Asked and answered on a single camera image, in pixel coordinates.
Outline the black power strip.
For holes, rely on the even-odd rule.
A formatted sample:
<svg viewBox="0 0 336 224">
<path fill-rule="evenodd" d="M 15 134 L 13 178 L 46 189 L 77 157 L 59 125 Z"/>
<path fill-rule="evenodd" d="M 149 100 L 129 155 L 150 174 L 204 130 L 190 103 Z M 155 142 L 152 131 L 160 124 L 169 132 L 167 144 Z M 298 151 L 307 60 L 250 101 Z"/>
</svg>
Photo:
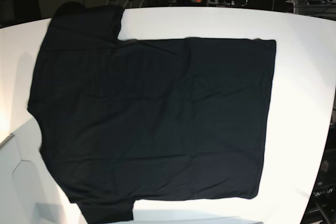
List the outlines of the black power strip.
<svg viewBox="0 0 336 224">
<path fill-rule="evenodd" d="M 248 4 L 248 0 L 179 0 L 180 6 L 207 6 L 241 8 Z"/>
</svg>

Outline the black T-shirt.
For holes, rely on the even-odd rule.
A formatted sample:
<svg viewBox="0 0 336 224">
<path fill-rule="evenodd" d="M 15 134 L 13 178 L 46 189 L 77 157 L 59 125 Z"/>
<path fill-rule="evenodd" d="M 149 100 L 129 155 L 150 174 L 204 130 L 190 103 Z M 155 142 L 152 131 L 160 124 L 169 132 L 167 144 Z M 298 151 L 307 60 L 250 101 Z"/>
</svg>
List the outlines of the black T-shirt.
<svg viewBox="0 0 336 224">
<path fill-rule="evenodd" d="M 53 179 L 88 223 L 130 221 L 141 199 L 256 197 L 276 41 L 121 41 L 123 12 L 50 22 L 28 112 Z"/>
</svg>

